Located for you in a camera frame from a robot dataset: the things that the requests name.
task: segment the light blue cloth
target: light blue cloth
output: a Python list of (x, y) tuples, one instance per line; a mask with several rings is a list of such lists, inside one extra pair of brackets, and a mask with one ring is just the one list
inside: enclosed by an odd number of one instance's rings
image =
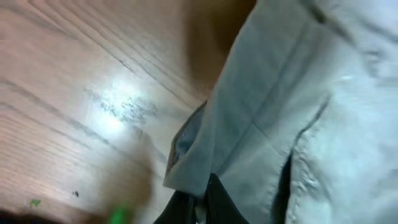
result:
[(291, 156), (286, 223), (395, 223), (396, 12), (392, 0), (258, 1), (164, 185), (201, 197), (215, 173), (249, 223), (274, 223)]

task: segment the wood grain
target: wood grain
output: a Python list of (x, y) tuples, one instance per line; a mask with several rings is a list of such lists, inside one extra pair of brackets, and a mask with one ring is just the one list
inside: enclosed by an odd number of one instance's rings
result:
[(84, 223), (126, 204), (153, 222), (170, 140), (252, 5), (0, 0), (0, 209)]

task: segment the gray fabric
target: gray fabric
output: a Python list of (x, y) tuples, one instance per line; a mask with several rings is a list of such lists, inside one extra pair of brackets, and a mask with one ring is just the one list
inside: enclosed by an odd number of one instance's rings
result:
[(249, 223), (273, 223), (291, 156), (286, 223), (396, 220), (398, 10), (387, 5), (259, 1), (164, 185), (201, 197), (216, 173)]

